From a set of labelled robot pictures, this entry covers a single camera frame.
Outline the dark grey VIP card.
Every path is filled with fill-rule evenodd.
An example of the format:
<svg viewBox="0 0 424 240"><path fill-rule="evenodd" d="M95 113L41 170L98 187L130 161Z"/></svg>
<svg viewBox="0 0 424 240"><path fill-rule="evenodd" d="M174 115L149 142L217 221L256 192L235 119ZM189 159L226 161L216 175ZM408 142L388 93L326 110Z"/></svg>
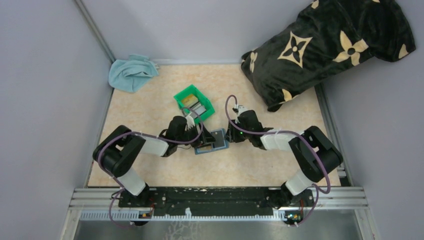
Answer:
<svg viewBox="0 0 424 240"><path fill-rule="evenodd" d="M214 149L224 148L226 147L226 139L225 134L222 129L214 130L211 132L212 136L215 139L215 142L212 144Z"/></svg>

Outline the blue leather card holder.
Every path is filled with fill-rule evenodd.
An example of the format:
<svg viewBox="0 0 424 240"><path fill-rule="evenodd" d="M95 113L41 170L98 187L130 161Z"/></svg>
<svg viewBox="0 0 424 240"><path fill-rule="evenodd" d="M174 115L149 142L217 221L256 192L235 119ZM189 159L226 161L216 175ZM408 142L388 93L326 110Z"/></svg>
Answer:
<svg viewBox="0 0 424 240"><path fill-rule="evenodd" d="M225 131L223 128L216 129L210 132L206 138L206 143L194 148L196 155L212 153L229 148L229 141L226 140Z"/></svg>

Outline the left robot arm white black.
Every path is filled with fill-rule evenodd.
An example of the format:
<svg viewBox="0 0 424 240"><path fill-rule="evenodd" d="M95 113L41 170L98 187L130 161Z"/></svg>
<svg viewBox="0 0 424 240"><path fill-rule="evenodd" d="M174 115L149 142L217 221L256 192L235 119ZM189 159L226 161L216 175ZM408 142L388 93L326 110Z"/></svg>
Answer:
<svg viewBox="0 0 424 240"><path fill-rule="evenodd" d="M118 126L95 148L92 158L122 189L136 197L149 189L133 168L139 154L169 157L181 145L199 148L215 141L216 135L201 122L195 123L190 116L175 116L157 136Z"/></svg>

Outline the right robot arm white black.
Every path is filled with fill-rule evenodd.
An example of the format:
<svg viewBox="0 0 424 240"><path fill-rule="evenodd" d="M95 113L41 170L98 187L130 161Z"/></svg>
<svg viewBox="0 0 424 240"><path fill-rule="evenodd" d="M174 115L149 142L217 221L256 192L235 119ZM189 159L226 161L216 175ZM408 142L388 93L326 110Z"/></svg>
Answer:
<svg viewBox="0 0 424 240"><path fill-rule="evenodd" d="M226 136L232 143L248 140L261 150L291 151L300 167L281 189L297 196L343 163L340 151L317 126L301 133L263 127L257 114L242 105L232 109L237 117L229 120Z"/></svg>

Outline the cards in green bin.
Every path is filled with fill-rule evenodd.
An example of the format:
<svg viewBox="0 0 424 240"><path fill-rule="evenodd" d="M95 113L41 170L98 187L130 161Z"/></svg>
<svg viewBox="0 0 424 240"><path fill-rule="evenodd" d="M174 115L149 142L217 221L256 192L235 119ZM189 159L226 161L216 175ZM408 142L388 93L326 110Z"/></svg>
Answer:
<svg viewBox="0 0 424 240"><path fill-rule="evenodd" d="M183 103L185 107L190 108L191 110L196 112L198 115L201 115L206 111L205 106L193 94L186 96L181 102Z"/></svg>

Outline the green plastic bin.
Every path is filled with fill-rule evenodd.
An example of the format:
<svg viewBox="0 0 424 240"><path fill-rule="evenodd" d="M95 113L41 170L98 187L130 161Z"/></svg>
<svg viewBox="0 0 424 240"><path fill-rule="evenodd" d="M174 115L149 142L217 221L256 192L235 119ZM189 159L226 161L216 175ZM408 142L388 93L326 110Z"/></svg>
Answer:
<svg viewBox="0 0 424 240"><path fill-rule="evenodd" d="M200 122L196 114L200 116L202 121L205 121L215 113L211 101L193 84L174 95L173 98L182 115L184 117L191 116L196 124Z"/></svg>

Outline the light blue cloth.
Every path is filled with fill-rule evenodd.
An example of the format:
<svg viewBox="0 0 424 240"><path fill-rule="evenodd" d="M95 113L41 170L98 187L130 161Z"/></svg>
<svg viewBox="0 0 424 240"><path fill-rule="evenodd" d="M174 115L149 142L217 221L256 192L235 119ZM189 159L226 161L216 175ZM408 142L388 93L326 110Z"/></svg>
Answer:
<svg viewBox="0 0 424 240"><path fill-rule="evenodd" d="M108 84L120 91L135 93L159 75L159 65L147 56L130 54L127 60L115 60L109 70Z"/></svg>

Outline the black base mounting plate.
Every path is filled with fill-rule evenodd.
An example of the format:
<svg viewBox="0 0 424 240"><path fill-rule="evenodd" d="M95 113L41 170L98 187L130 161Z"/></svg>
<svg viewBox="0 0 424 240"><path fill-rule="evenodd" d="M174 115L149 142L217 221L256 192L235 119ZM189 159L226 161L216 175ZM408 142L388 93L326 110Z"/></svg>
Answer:
<svg viewBox="0 0 424 240"><path fill-rule="evenodd" d="M280 187L150 187L133 196L126 190L118 198L120 208L149 208L155 217L271 216L281 207L311 207L313 193L304 190L292 196Z"/></svg>

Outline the black floral blanket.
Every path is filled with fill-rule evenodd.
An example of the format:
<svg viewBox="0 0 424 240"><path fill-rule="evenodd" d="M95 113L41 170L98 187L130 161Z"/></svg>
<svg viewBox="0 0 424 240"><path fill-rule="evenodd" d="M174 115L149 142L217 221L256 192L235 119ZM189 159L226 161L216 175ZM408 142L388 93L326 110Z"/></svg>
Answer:
<svg viewBox="0 0 424 240"><path fill-rule="evenodd" d="M371 58L397 62L415 51L394 0L315 0L296 20L241 57L241 70L269 112Z"/></svg>

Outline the aluminium frame rail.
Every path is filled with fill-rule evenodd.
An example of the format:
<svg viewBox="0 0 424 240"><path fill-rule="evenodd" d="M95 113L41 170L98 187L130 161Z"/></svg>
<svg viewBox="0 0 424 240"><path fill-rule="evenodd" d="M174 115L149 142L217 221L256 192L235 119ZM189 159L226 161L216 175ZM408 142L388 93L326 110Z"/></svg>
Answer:
<svg viewBox="0 0 424 240"><path fill-rule="evenodd" d="M134 197L118 188L77 188L69 209L89 221L299 221L310 210L368 208L361 187L310 187L292 200L279 187L153 187Z"/></svg>

